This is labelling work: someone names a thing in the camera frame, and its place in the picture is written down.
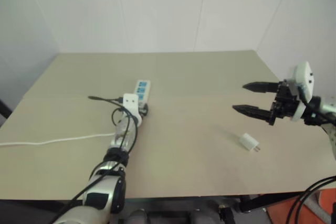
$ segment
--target table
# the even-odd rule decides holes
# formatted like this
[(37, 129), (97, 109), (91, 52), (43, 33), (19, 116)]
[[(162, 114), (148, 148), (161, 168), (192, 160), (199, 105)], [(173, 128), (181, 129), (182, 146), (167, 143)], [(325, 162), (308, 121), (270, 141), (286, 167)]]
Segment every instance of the table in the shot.
[[(269, 109), (275, 94), (242, 89), (278, 81), (254, 51), (60, 54), (0, 128), (1, 142), (42, 142), (112, 133), (112, 104), (152, 81), (149, 113), (127, 166), (127, 198), (301, 191), (334, 174), (328, 137), (303, 121), (275, 126), (233, 104)], [(245, 132), (260, 142), (249, 152)], [(106, 153), (110, 137), (0, 148), (1, 199), (70, 199)]]

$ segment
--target black cable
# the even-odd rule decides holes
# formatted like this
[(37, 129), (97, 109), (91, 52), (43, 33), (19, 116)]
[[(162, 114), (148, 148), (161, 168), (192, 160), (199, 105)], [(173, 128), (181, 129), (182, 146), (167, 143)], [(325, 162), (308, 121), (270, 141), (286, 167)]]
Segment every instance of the black cable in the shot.
[[(116, 100), (118, 100), (118, 99), (120, 99), (120, 98), (118, 98), (118, 99), (104, 99), (104, 98), (101, 98), (101, 97), (95, 97), (95, 96), (89, 96), (88, 98), (89, 98), (89, 99), (92, 99), (92, 100), (106, 101), (106, 102), (112, 103), (112, 104), (118, 106), (122, 111), (124, 111), (124, 112), (127, 114), (127, 116), (129, 117), (129, 118), (128, 118), (128, 122), (127, 122), (126, 131), (125, 131), (125, 132), (127, 132), (128, 129), (129, 129), (130, 118), (133, 119), (133, 121), (134, 121), (134, 127), (135, 127), (135, 137), (134, 137), (133, 144), (132, 144), (130, 150), (128, 151), (128, 153), (130, 153), (131, 150), (133, 149), (133, 146), (135, 145), (135, 142), (136, 142), (136, 139), (137, 139), (137, 136), (138, 136), (137, 121), (136, 121), (135, 117), (132, 115), (132, 113), (131, 113), (128, 109), (126, 109), (124, 106), (122, 106), (122, 105), (118, 104), (117, 102), (115, 102)], [(122, 144), (124, 143), (125, 138), (126, 138), (126, 134), (124, 134), (124, 136), (123, 136), (123, 138), (122, 138), (122, 141), (121, 141), (121, 144), (120, 144), (120, 148), (122, 147)]]
[(106, 161), (102, 161), (102, 162), (100, 162), (98, 165), (96, 165), (95, 167), (94, 167), (94, 169), (92, 170), (92, 172), (91, 172), (91, 174), (90, 174), (90, 177), (89, 178), (91, 178), (92, 176), (93, 176), (93, 174), (94, 174), (94, 172), (95, 172), (95, 170), (99, 167), (99, 166), (101, 166), (103, 163), (105, 163)]
[(111, 115), (111, 120), (112, 120), (112, 123), (113, 123), (114, 126), (117, 125), (117, 124), (115, 123), (115, 121), (114, 121), (114, 114), (115, 114), (117, 111), (121, 111), (121, 109), (120, 109), (120, 108), (116, 108), (115, 110), (113, 110), (112, 115)]
[[(127, 114), (127, 117), (128, 117), (128, 123), (127, 123), (127, 127), (126, 127), (126, 131), (125, 131), (125, 134), (123, 136), (123, 139), (121, 141), (121, 144), (120, 144), (120, 148), (122, 147), (122, 144), (124, 143), (124, 140), (125, 140), (125, 137), (126, 137), (126, 133), (128, 132), (128, 128), (129, 128), (129, 124), (130, 124), (130, 118), (132, 118), (133, 122), (134, 122), (134, 127), (135, 127), (135, 135), (134, 135), (134, 141), (133, 141), (133, 144), (132, 146), (130, 147), (128, 153), (131, 152), (131, 150), (133, 149), (134, 145), (135, 145), (135, 142), (136, 142), (136, 139), (138, 137), (138, 127), (137, 127), (137, 120), (135, 118), (135, 116), (132, 115), (132, 113), (126, 109), (124, 106), (118, 104), (118, 102), (122, 103), (122, 97), (119, 97), (117, 99), (104, 99), (104, 98), (100, 98), (100, 97), (94, 97), (94, 96), (89, 96), (88, 97), (89, 99), (92, 99), (92, 100), (98, 100), (98, 101), (106, 101), (106, 102), (109, 102), (109, 103), (112, 103), (116, 106), (118, 106), (119, 108), (118, 109), (121, 109), (122, 111), (124, 111), (126, 114)], [(114, 116), (114, 113), (115, 111), (113, 111), (112, 113), (112, 122), (114, 123), (115, 125), (115, 122), (114, 122), (114, 119), (113, 119), (113, 116)], [(88, 189), (90, 189), (91, 187), (93, 187), (94, 185), (96, 185), (97, 183), (99, 183), (100, 181), (102, 181), (102, 179), (107, 176), (111, 171), (113, 171), (119, 164), (121, 164), (121, 162), (123, 162), (124, 160), (123, 159), (120, 159), (114, 166), (112, 166), (111, 169), (107, 170), (105, 173), (103, 173), (99, 178), (97, 178), (95, 181), (93, 181), (91, 184), (89, 184), (87, 187), (85, 187), (82, 191), (80, 191), (79, 193), (77, 193), (74, 198), (72, 198), (72, 200), (70, 200), (66, 205), (64, 205), (62, 207), (62, 209), (59, 211), (59, 213), (57, 213), (53, 219), (51, 220), (50, 224), (54, 223), (59, 217), (61, 217), (74, 203), (75, 201), (83, 194), (85, 193)], [(94, 171), (100, 166), (102, 165), (103, 163), (105, 163), (105, 161), (102, 161), (100, 162), (98, 165), (95, 166), (95, 168), (92, 170), (91, 172), (91, 175), (90, 175), (90, 178), (93, 176), (94, 174)]]
[(71, 201), (69, 201), (65, 206), (62, 207), (62, 209), (53, 217), (53, 219), (51, 220), (51, 222), (49, 222), (49, 224), (54, 223), (59, 217), (61, 217), (71, 206), (72, 204), (75, 203), (75, 201), (83, 194), (85, 193), (87, 190), (89, 190), (91, 187), (93, 187), (94, 185), (96, 185), (97, 183), (99, 183), (100, 181), (102, 181), (102, 179), (108, 175), (111, 171), (113, 171), (123, 160), (120, 160), (119, 162), (117, 162), (115, 165), (112, 166), (111, 169), (107, 170), (105, 173), (103, 173), (99, 178), (97, 178), (95, 181), (93, 181), (91, 184), (89, 184), (87, 187), (85, 187), (82, 191), (80, 191), (79, 193), (77, 193), (74, 198), (72, 198)]
[(298, 224), (298, 223), (299, 223), (299, 216), (300, 216), (301, 208), (302, 208), (303, 204), (305, 203), (305, 201), (309, 198), (309, 196), (312, 195), (315, 191), (317, 191), (317, 190), (320, 189), (321, 187), (326, 186), (326, 185), (328, 185), (328, 184), (330, 184), (330, 183), (332, 183), (332, 182), (335, 182), (335, 181), (336, 181), (336, 179), (331, 179), (331, 180), (329, 180), (329, 181), (327, 181), (327, 182), (324, 182), (323, 184), (321, 184), (321, 185), (315, 187), (313, 190), (311, 190), (309, 193), (307, 193), (307, 194), (303, 197), (301, 203), (300, 203), (299, 206), (298, 206), (298, 210), (296, 211), (296, 214), (295, 214), (295, 224)]
[(298, 87), (298, 90), (299, 90), (299, 98), (300, 100), (304, 103), (304, 105), (309, 108), (312, 112), (314, 112), (316, 115), (319, 115), (320, 117), (326, 119), (326, 121), (328, 123), (331, 123), (333, 125), (336, 126), (336, 120), (330, 118), (329, 116), (327, 116), (326, 114), (322, 113), (321, 111), (319, 111), (318, 109), (315, 109), (312, 105), (310, 105), (306, 99), (305, 99), (305, 95), (303, 93), (303, 89), (302, 87)]
[(328, 178), (323, 178), (320, 179), (319, 181), (315, 182), (314, 184), (312, 184), (310, 187), (308, 187), (300, 196), (297, 197), (297, 199), (294, 201), (294, 203), (292, 204), (291, 208), (289, 209), (288, 215), (287, 215), (287, 219), (286, 219), (286, 224), (289, 224), (290, 221), (290, 217), (293, 214), (293, 211), (295, 209), (295, 206), (297, 205), (297, 203), (305, 196), (305, 194), (307, 194), (308, 192), (310, 192), (310, 190), (318, 185), (319, 183), (325, 182), (327, 180), (331, 180), (331, 179), (336, 179), (336, 176), (331, 176)]

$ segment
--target white cable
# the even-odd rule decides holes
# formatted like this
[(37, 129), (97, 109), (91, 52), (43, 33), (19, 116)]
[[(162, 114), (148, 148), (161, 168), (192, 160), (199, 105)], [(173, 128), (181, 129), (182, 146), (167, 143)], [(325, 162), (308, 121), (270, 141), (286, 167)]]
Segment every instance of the white cable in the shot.
[(99, 136), (113, 136), (113, 135), (114, 135), (114, 133), (95, 134), (95, 135), (89, 135), (89, 136), (60, 138), (60, 139), (48, 140), (48, 141), (39, 142), (39, 143), (33, 143), (33, 142), (0, 143), (0, 146), (11, 146), (11, 145), (44, 145), (44, 144), (51, 144), (51, 143), (62, 142), (62, 141), (79, 140), (79, 139), (85, 139), (85, 138), (92, 138), (92, 137), (99, 137)]

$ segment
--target metal frame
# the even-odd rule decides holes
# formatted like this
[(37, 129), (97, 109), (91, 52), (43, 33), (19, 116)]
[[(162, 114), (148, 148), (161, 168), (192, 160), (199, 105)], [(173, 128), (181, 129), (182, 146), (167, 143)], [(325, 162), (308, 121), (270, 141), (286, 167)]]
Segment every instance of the metal frame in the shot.
[(231, 207), (221, 207), (218, 209), (219, 218), (225, 224), (236, 224)]
[[(50, 212), (58, 212), (65, 205), (64, 202), (56, 200), (0, 200), (0, 202), (22, 205)], [(74, 206), (80, 206), (81, 204), (82, 201), (77, 200), (74, 203)]]
[(294, 193), (280, 193), (280, 194), (264, 194), (254, 199), (243, 199), (240, 198), (240, 203), (237, 203), (236, 210), (239, 212), (248, 213), (253, 210), (268, 207), (284, 200), (295, 198), (299, 196), (302, 192)]

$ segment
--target power strip outlet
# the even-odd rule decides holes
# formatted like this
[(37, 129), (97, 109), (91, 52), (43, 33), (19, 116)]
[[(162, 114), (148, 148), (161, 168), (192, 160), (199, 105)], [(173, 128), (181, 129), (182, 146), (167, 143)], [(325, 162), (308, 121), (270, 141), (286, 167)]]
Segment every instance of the power strip outlet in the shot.
[(149, 91), (151, 90), (151, 81), (149, 80), (138, 80), (134, 94), (139, 97), (139, 109), (143, 109), (145, 104), (148, 102)]

